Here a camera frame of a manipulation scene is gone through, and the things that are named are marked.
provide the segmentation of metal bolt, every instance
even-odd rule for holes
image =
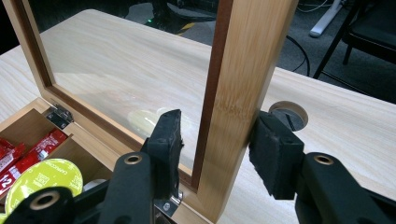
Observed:
[[[163,210],[168,211],[169,208],[171,208],[171,204],[170,204],[170,203],[165,203],[165,204],[163,205]]]

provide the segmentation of metal bracket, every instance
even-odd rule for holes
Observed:
[[[61,105],[51,107],[51,112],[47,115],[52,123],[58,128],[64,129],[69,123],[73,122],[73,115]]]

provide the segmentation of bamboo frame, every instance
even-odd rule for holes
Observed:
[[[43,98],[70,109],[79,125],[108,146],[138,150],[142,139],[52,84],[28,0],[3,2]],[[219,3],[197,156],[192,177],[184,175],[181,186],[185,203],[212,222],[227,203],[296,4],[292,0]]]

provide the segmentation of clamp jaw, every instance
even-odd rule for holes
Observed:
[[[362,188],[347,168],[304,143],[272,114],[258,116],[250,161],[276,200],[294,200],[300,223],[391,223],[396,202]]]

